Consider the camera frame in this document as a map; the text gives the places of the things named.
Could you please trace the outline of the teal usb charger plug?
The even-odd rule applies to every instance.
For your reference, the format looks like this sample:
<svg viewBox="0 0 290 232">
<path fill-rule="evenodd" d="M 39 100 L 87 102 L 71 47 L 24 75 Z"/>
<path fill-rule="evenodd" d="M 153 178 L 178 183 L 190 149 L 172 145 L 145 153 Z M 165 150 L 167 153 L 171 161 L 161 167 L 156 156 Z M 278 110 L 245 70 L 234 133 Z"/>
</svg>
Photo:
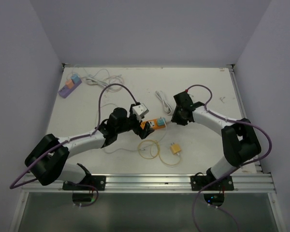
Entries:
<svg viewBox="0 0 290 232">
<path fill-rule="evenodd" d="M 160 117 L 157 119 L 157 126 L 161 127 L 161 126 L 165 126 L 165 118 L 164 117 Z"/>
</svg>

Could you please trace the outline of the orange power strip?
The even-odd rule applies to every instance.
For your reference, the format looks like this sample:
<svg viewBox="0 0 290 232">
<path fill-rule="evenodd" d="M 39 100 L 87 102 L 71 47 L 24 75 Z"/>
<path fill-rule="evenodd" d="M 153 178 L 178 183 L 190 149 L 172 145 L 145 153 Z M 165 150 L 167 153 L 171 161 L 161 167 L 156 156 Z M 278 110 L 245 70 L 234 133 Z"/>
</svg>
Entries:
<svg viewBox="0 0 290 232">
<path fill-rule="evenodd" d="M 166 122 L 165 123 L 165 126 L 159 127 L 159 126 L 157 126 L 157 119 L 158 118 L 155 118 L 155 119 L 151 119 L 151 120 L 142 122 L 141 123 L 141 128 L 143 129 L 145 127 L 145 124 L 146 123 L 149 123 L 150 127 L 153 128 L 154 130 L 159 130 L 159 129 L 165 128 L 166 127 L 166 124 L 167 124 L 166 120 L 165 120 L 165 122 Z"/>
</svg>

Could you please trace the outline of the yellow usb charger plug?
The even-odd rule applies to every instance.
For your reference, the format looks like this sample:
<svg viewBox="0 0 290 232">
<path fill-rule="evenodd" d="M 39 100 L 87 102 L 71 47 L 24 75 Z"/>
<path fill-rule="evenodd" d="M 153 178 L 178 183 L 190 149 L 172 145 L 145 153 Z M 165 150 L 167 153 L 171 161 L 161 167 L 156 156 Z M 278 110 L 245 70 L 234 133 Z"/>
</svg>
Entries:
<svg viewBox="0 0 290 232">
<path fill-rule="evenodd" d="M 173 155 L 180 156 L 181 147 L 180 147 L 179 144 L 171 143 L 171 145 L 170 145 L 170 151 L 172 152 Z"/>
</svg>

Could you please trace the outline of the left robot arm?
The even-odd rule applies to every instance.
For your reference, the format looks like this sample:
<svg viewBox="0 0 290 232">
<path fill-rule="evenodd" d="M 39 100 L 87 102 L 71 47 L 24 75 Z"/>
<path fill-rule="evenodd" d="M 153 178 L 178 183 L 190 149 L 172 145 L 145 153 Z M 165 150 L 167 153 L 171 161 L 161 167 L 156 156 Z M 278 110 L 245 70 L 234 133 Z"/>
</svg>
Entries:
<svg viewBox="0 0 290 232">
<path fill-rule="evenodd" d="M 154 131 L 149 123 L 141 125 L 148 112 L 144 104 L 133 104 L 129 111 L 118 107 L 94 131 L 63 138 L 48 134 L 25 159 L 25 165 L 43 186 L 61 180 L 81 190 L 87 189 L 93 186 L 89 170 L 80 163 L 71 165 L 66 161 L 85 151 L 107 147 L 124 132 L 133 131 L 141 139 L 145 139 Z"/>
</svg>

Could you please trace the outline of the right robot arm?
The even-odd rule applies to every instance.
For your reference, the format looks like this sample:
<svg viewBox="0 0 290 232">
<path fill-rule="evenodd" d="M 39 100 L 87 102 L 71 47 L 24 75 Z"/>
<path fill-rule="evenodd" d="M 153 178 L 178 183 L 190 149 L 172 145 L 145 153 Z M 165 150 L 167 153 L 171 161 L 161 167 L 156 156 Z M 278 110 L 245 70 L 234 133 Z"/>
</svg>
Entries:
<svg viewBox="0 0 290 232">
<path fill-rule="evenodd" d="M 222 138 L 223 157 L 207 170 L 206 185 L 218 189 L 222 177 L 261 153 L 261 145 L 250 121 L 229 119 L 210 111 L 204 103 L 193 102 L 186 91 L 174 95 L 176 107 L 171 121 L 185 126 L 189 122 L 201 124 L 216 132 Z"/>
</svg>

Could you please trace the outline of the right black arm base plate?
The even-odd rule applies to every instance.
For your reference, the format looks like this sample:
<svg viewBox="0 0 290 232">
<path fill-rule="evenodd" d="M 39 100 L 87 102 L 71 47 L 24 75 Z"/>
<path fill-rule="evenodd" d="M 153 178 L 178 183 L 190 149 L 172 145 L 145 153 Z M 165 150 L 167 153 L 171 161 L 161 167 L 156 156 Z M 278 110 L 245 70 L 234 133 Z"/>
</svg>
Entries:
<svg viewBox="0 0 290 232">
<path fill-rule="evenodd" d="M 192 191 L 199 191 L 203 187 L 209 185 L 210 183 L 214 182 L 215 179 L 211 175 L 196 173 L 195 175 L 190 176 L 190 184 Z M 215 182 L 205 190 L 207 191 L 233 191 L 234 185 L 231 176 L 227 176 L 224 179 Z"/>
</svg>

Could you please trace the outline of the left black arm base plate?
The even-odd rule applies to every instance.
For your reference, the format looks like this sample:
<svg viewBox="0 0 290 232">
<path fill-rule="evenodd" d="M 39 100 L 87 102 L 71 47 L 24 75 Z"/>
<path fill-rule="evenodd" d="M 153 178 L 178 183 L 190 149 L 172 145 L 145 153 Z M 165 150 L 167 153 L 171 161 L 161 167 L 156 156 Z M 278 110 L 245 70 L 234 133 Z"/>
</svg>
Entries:
<svg viewBox="0 0 290 232">
<path fill-rule="evenodd" d="M 106 176 L 104 175 L 87 175 L 80 183 L 75 184 L 65 181 L 63 183 L 63 190 L 71 191 L 86 191 L 86 190 L 98 190 L 104 191 L 106 185 Z"/>
</svg>

